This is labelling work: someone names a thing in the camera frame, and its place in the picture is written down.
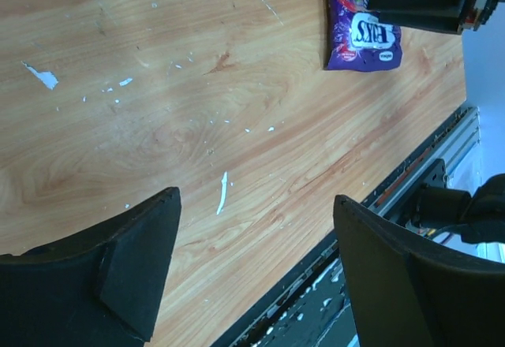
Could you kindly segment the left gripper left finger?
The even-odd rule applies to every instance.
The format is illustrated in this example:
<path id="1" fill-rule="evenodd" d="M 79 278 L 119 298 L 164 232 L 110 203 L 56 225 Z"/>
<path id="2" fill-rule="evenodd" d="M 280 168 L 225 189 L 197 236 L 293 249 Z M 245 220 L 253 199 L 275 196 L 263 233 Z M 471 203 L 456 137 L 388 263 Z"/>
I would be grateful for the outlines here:
<path id="1" fill-rule="evenodd" d="M 169 187 L 78 233 L 2 255 L 2 345 L 145 345 L 180 217 L 180 191 Z"/>

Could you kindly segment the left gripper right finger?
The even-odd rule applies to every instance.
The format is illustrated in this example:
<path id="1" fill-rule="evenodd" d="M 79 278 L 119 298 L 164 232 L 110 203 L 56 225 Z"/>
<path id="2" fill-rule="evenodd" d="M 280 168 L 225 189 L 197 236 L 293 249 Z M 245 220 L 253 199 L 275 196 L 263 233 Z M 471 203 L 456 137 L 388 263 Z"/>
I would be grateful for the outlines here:
<path id="1" fill-rule="evenodd" d="M 504 265 L 337 195 L 333 218 L 362 346 L 502 346 Z"/>

